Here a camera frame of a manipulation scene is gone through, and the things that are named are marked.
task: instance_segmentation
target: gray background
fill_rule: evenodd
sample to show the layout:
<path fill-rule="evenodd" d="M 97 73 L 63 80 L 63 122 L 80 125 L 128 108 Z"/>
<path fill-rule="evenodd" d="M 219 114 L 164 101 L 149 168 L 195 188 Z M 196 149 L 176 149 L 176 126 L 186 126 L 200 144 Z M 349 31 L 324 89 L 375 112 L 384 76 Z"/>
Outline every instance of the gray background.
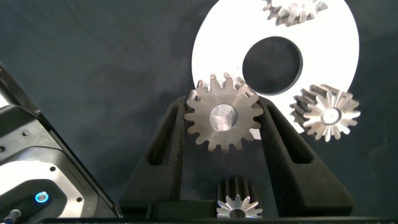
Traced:
<path fill-rule="evenodd" d="M 0 61 L 118 201 L 169 103 L 194 88 L 192 47 L 215 2 L 0 1 Z M 398 1 L 347 2 L 360 35 L 350 92 L 362 115 L 340 141 L 303 136 L 353 194 L 353 215 L 395 216 Z M 182 198 L 211 199 L 218 180 L 240 174 L 277 216 L 260 142 L 222 155 L 193 141 Z"/>

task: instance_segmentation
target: metal gear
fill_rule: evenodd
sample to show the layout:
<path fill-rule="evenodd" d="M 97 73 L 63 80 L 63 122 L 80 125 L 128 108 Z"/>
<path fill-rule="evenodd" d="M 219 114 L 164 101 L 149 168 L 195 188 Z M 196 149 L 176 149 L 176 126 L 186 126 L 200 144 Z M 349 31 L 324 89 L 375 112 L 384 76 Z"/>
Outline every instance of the metal gear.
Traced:
<path fill-rule="evenodd" d="M 276 18 L 277 25 L 292 26 L 315 19 L 318 12 L 325 9 L 328 6 L 320 0 L 267 0 L 264 11 L 270 11 L 268 19 Z"/>
<path fill-rule="evenodd" d="M 308 134 L 315 134 L 315 139 L 322 136 L 328 142 L 332 136 L 339 140 L 340 132 L 349 134 L 348 126 L 356 126 L 354 118 L 361 112 L 355 110 L 359 102 L 353 100 L 351 93 L 339 91 L 328 85 L 312 85 L 310 90 L 303 89 L 302 96 L 295 96 L 296 103 L 292 115 Z"/>
<path fill-rule="evenodd" d="M 235 200 L 232 200 L 229 196 L 226 196 L 226 203 L 218 201 L 220 208 L 217 208 L 218 218 L 234 218 L 234 211 L 244 212 L 245 218 L 262 218 L 258 213 L 262 212 L 262 208 L 256 208 L 259 202 L 250 203 L 250 196 L 247 196 L 244 200 L 241 200 L 240 195 L 235 196 Z"/>
<path fill-rule="evenodd" d="M 244 177 L 220 181 L 217 187 L 217 203 L 220 206 L 216 208 L 218 218 L 262 218 L 262 208 L 254 185 Z"/>
<path fill-rule="evenodd" d="M 221 83 L 214 74 L 210 85 L 203 80 L 198 82 L 187 100 L 188 109 L 184 118 L 193 121 L 188 133 L 199 133 L 197 144 L 209 142 L 208 150 L 213 151 L 217 145 L 223 152 L 228 152 L 229 145 L 242 149 L 241 139 L 253 141 L 250 129 L 259 129 L 260 123 L 253 120 L 263 113 L 256 103 L 259 97 L 241 78 L 233 80 L 224 73 Z"/>

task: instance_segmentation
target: white disc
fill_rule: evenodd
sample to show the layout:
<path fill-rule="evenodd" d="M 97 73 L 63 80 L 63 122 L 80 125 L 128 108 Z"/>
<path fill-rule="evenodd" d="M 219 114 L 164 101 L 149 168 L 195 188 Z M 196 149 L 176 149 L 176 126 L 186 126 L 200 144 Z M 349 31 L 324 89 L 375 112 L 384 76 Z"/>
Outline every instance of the white disc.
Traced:
<path fill-rule="evenodd" d="M 268 37 L 283 37 L 293 42 L 301 55 L 301 69 L 295 83 L 281 92 L 259 96 L 271 100 L 293 127 L 303 129 L 290 115 L 290 104 L 301 89 L 327 84 L 347 91 L 354 78 L 359 55 L 358 31 L 354 17 L 344 0 L 324 0 L 328 9 L 313 20 L 286 27 L 268 20 L 263 0 L 220 0 L 208 13 L 200 27 L 192 53 L 192 74 L 210 82 L 210 74 L 221 78 L 228 72 L 241 77 L 243 60 L 250 48 Z"/>

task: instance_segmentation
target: center hole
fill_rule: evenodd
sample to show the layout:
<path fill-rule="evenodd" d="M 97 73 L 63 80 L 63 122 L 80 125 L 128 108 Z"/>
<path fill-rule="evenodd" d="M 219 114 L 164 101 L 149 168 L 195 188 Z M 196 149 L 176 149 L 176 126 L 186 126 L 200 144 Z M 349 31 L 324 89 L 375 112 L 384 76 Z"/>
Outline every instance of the center hole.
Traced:
<path fill-rule="evenodd" d="M 321 119 L 324 124 L 334 124 L 340 120 L 340 112 L 334 108 L 327 109 L 322 113 Z"/>
<path fill-rule="evenodd" d="M 235 127 L 238 121 L 238 112 L 230 105 L 217 105 L 210 111 L 209 121 L 214 130 L 228 131 Z"/>
<path fill-rule="evenodd" d="M 276 94 L 299 79 L 302 56 L 296 45 L 283 37 L 268 37 L 254 44 L 243 60 L 243 76 L 254 90 Z"/>
<path fill-rule="evenodd" d="M 244 211 L 240 209 L 234 209 L 229 213 L 229 217 L 231 218 L 245 218 L 246 214 Z"/>

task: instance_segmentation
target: blue led indicator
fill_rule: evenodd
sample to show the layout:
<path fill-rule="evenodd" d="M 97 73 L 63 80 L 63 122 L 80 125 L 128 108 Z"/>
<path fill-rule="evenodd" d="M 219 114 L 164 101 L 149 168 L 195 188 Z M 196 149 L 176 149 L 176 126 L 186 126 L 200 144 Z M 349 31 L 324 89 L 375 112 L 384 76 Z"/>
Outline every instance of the blue led indicator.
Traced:
<path fill-rule="evenodd" d="M 49 194 L 47 192 L 39 192 L 35 196 L 35 200 L 37 203 L 45 203 L 48 201 L 50 198 Z"/>

